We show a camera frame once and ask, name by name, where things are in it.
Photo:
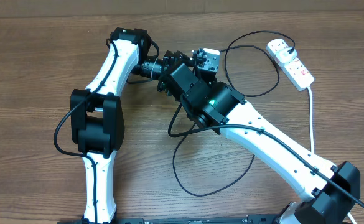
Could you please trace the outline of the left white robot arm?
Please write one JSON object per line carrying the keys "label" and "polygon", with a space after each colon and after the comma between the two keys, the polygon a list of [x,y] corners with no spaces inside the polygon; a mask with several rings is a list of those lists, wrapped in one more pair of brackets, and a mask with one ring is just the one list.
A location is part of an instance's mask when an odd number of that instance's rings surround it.
{"label": "left white robot arm", "polygon": [[125,132],[120,96],[130,73],[148,59],[153,42],[146,30],[119,27],[107,44],[109,52],[96,77],[70,96],[72,141],[86,172],[82,223],[115,220],[114,162]]}

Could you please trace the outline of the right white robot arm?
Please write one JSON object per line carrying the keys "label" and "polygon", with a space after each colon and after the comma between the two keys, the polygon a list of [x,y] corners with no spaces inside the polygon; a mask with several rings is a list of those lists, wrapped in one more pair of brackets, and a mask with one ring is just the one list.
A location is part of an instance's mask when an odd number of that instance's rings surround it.
{"label": "right white robot arm", "polygon": [[177,63],[160,76],[166,92],[198,125],[249,149],[279,174],[300,198],[276,223],[342,223],[360,198],[360,172],[339,165],[296,143],[262,117],[232,86],[209,80],[196,68]]}

